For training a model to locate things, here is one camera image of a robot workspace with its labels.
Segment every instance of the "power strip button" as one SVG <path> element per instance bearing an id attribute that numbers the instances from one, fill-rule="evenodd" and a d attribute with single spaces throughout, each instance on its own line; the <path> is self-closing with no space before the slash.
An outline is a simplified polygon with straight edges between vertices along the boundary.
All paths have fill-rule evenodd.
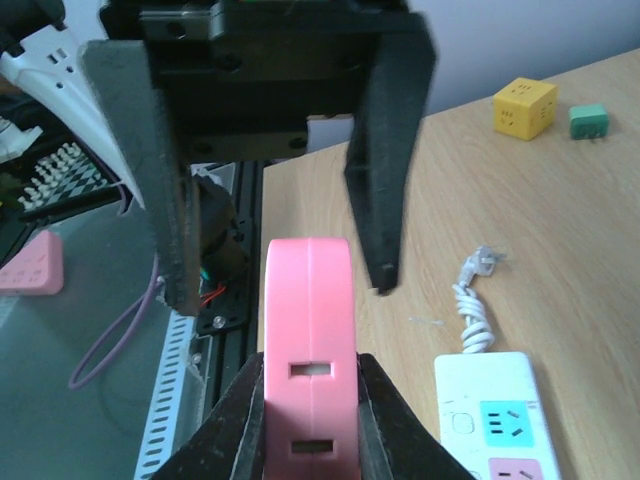
<path id="1" fill-rule="evenodd" d="M 456 413 L 452 418 L 453 422 L 453 431 L 456 433 L 461 433 L 463 435 L 468 435 L 473 433 L 475 427 L 473 425 L 473 417 L 468 413 Z"/>

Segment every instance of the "chessboard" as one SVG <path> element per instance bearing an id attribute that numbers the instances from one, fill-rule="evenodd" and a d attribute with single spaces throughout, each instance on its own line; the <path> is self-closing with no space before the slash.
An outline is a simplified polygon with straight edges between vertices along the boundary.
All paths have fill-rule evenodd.
<path id="1" fill-rule="evenodd" d="M 76 143 L 65 143 L 38 160 L 35 176 L 18 201 L 25 212 L 35 212 L 109 185 L 109 179 Z"/>

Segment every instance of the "white power strip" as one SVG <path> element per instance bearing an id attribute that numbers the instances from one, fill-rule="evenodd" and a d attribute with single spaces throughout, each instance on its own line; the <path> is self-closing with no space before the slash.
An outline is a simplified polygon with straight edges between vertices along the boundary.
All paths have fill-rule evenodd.
<path id="1" fill-rule="evenodd" d="M 441 355 L 435 372 L 440 442 L 476 479 L 560 480 L 527 355 Z"/>

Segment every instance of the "pink outlet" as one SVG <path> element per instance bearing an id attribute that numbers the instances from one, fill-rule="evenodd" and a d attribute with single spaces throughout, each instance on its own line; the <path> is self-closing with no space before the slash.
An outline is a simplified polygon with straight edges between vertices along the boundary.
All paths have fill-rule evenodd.
<path id="1" fill-rule="evenodd" d="M 531 458 L 490 458 L 491 480 L 543 480 L 540 463 Z"/>
<path id="2" fill-rule="evenodd" d="M 0 295 L 55 295 L 64 285 L 62 240 L 40 233 L 0 270 Z"/>

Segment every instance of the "gray floor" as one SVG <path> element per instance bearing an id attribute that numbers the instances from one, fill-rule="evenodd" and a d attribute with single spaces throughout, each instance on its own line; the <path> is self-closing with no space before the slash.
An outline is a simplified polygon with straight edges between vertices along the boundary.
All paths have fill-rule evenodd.
<path id="1" fill-rule="evenodd" d="M 116 210 L 52 228 L 64 242 L 65 288 L 10 300 L 10 312 L 0 315 L 3 480 L 133 477 L 169 310 L 155 302 L 110 369 L 80 391 L 67 388 L 86 350 L 149 281 L 144 216 L 134 209 L 117 217 Z"/>

